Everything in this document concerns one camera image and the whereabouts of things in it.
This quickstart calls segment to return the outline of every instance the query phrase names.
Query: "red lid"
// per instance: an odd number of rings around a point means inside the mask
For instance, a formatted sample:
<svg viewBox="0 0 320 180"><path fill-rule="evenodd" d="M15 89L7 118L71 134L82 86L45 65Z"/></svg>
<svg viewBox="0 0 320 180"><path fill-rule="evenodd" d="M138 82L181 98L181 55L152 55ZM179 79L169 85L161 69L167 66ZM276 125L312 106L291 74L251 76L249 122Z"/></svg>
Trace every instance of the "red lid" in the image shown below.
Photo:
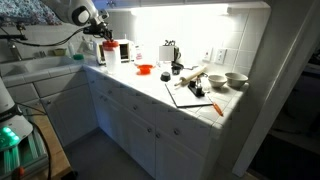
<svg viewBox="0 0 320 180"><path fill-rule="evenodd" d="M118 43L118 41L113 41L113 40L110 41L110 40L107 40L107 41L103 41L102 46L103 46L103 49L104 49L104 50L106 50L106 51L112 51L113 48L119 46L119 43Z"/></svg>

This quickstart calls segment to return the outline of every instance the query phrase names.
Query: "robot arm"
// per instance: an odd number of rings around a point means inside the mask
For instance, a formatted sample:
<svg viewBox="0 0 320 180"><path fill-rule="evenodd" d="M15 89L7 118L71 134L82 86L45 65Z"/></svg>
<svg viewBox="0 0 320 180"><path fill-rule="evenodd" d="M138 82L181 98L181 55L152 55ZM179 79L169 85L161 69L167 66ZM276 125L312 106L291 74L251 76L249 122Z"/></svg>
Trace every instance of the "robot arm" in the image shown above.
<svg viewBox="0 0 320 180"><path fill-rule="evenodd" d="M109 17L108 12L105 10L98 11L91 0L70 0L68 4L60 0L41 1L65 23L76 26L84 26L90 23L90 26L84 28L84 34L98 35L112 40L112 30L109 30L107 23L104 22Z"/></svg>

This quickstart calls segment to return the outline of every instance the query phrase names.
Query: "gray floor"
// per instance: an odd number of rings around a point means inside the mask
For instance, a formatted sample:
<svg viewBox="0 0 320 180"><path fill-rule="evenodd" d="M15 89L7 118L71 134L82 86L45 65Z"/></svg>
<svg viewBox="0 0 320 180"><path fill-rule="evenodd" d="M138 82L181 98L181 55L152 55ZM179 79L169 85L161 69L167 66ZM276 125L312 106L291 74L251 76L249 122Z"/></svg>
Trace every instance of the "gray floor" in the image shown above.
<svg viewBox="0 0 320 180"><path fill-rule="evenodd" d="M79 180L153 180L101 130L65 150Z"/></svg>

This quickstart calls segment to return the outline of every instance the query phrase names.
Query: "sink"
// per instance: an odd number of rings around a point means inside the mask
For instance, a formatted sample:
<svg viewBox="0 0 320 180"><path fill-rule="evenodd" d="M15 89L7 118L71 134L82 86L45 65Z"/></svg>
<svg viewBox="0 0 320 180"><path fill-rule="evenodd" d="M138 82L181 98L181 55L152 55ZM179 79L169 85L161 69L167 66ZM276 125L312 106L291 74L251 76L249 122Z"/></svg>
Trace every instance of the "sink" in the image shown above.
<svg viewBox="0 0 320 180"><path fill-rule="evenodd" d="M46 57L28 61L15 61L12 63L0 64L0 71L3 77L18 74L32 73L50 68L73 64L73 59L66 56Z"/></svg>

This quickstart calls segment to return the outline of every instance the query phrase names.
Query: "tile countertop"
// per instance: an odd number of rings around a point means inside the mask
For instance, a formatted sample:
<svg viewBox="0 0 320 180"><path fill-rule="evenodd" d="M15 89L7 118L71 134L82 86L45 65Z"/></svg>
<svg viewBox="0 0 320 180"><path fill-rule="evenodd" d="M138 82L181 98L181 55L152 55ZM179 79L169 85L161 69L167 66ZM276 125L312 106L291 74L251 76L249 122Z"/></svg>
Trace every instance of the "tile countertop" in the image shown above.
<svg viewBox="0 0 320 180"><path fill-rule="evenodd" d="M105 66L98 66L95 61L86 63L84 65L85 70L94 70L105 74L106 76L119 81L126 86L139 91L142 94L150 96L157 101L165 103L166 105L173 107L177 111L181 111L191 115L198 120L196 122L196 128L208 128L211 127L210 136L219 138L224 127L227 127L231 123L232 112L237 107L240 99L247 91L249 84L246 83L240 89L233 89L225 84L222 88L211 88L207 78L202 79L202 86L204 89L209 90L206 93L212 101L215 101L224 113L221 117L215 111L213 106L200 106L191 108L176 108L168 90L165 87L166 82L160 80L160 76L164 71L170 72L171 65L161 65L161 67L154 67L151 69L149 75L138 75L138 69L133 63L123 63L115 69L113 74L108 74ZM180 75L184 73L190 73L190 70L181 71ZM171 80L167 82L168 85L178 82L180 75L172 76Z"/></svg>

